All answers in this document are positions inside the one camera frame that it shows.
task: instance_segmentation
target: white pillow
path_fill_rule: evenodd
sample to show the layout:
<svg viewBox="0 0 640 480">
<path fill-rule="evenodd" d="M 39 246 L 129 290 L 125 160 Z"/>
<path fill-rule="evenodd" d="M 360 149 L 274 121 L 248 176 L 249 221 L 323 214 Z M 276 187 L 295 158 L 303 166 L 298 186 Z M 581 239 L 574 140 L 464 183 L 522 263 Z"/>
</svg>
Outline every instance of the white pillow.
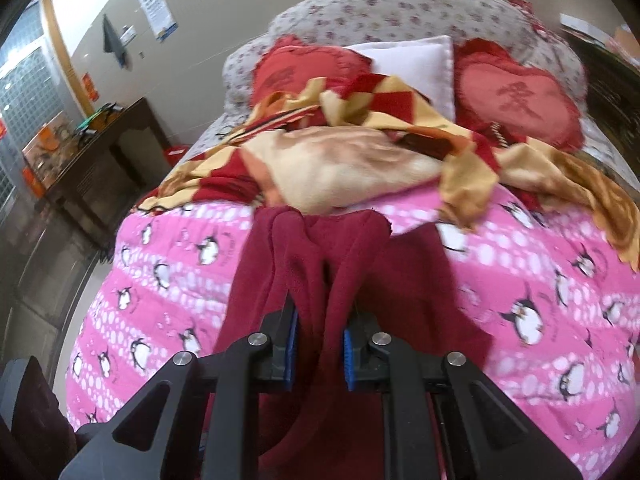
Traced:
<svg viewBox="0 0 640 480">
<path fill-rule="evenodd" d="M 347 48 L 373 60 L 371 71 L 397 75 L 427 96 L 433 107 L 455 122 L 453 97 L 453 42 L 449 36 L 413 41 L 361 43 Z"/>
</svg>

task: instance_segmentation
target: table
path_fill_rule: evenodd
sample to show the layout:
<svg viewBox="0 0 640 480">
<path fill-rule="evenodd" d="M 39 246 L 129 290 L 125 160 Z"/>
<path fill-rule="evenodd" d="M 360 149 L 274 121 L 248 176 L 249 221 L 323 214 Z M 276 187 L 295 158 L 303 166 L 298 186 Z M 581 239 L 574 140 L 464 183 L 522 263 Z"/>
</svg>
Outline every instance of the table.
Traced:
<svg viewBox="0 0 640 480">
<path fill-rule="evenodd" d="M 127 130 L 145 130 L 149 128 L 160 147 L 165 150 L 171 146 L 162 127 L 153 114 L 146 98 L 139 99 L 126 108 L 119 117 L 100 131 L 95 137 L 80 150 L 67 167 L 60 173 L 57 179 L 44 193 L 44 200 L 51 203 L 59 210 L 60 214 L 84 236 L 98 250 L 107 250 L 114 231 L 95 213 L 78 191 L 80 184 L 87 176 L 95 162 L 105 153 L 111 153 L 114 160 L 122 168 L 124 173 L 133 181 L 137 188 L 144 190 L 148 186 L 125 156 L 118 145 L 120 136 Z M 84 213 L 85 216 L 104 234 L 104 240 L 99 240 L 77 220 L 65 207 L 66 202 L 72 202 Z"/>
</svg>

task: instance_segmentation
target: metal screw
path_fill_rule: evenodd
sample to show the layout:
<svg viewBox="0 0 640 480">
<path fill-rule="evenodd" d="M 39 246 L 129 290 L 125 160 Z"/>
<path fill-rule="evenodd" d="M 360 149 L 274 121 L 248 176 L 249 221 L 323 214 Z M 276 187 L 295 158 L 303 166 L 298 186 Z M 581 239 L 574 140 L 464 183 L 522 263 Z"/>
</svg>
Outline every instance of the metal screw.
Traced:
<svg viewBox="0 0 640 480">
<path fill-rule="evenodd" d="M 191 362 L 193 356 L 190 352 L 182 351 L 174 355 L 174 365 L 184 366 Z"/>
<path fill-rule="evenodd" d="M 266 334 L 262 332 L 256 332 L 249 336 L 249 344 L 251 346 L 262 346 L 267 342 Z"/>
<path fill-rule="evenodd" d="M 466 356 L 462 352 L 450 352 L 447 354 L 447 361 L 452 366 L 462 366 L 466 363 Z"/>
<path fill-rule="evenodd" d="M 386 332 L 376 332 L 372 337 L 374 345 L 386 346 L 391 343 L 391 336 Z"/>
</svg>

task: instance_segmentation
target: red pillow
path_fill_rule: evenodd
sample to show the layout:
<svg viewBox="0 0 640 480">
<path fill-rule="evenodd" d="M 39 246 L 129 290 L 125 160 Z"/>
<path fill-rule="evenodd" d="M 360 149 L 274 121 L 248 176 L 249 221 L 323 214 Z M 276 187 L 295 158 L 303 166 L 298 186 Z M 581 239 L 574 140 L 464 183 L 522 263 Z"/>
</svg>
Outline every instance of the red pillow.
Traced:
<svg viewBox="0 0 640 480">
<path fill-rule="evenodd" d="M 299 94 L 309 79 L 353 79 L 371 72 L 371 59 L 341 46 L 306 44 L 285 36 L 254 68 L 251 106 L 277 91 Z"/>
<path fill-rule="evenodd" d="M 501 48 L 489 50 L 474 41 L 456 52 L 456 123 L 477 132 L 498 123 L 514 137 L 533 137 L 565 152 L 579 150 L 584 143 L 580 111 L 556 78 L 523 67 Z"/>
</svg>

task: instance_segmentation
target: pink bedsheet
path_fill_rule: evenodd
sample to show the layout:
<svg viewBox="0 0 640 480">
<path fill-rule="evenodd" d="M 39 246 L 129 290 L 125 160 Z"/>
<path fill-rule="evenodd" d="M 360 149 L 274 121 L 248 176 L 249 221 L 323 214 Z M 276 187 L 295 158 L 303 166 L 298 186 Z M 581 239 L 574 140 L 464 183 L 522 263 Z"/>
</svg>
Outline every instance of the pink bedsheet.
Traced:
<svg viewBox="0 0 640 480">
<path fill-rule="evenodd" d="M 436 188 L 423 186 L 350 210 L 374 208 L 400 234 L 434 221 L 438 204 Z M 123 222 L 70 358 L 75 428 L 109 420 L 175 352 L 211 352 L 251 225 L 249 207 L 222 202 Z M 494 338 L 485 373 L 596 479 L 638 422 L 636 274 L 586 212 L 534 218 L 501 186 L 474 234 L 438 229 L 460 308 Z"/>
</svg>

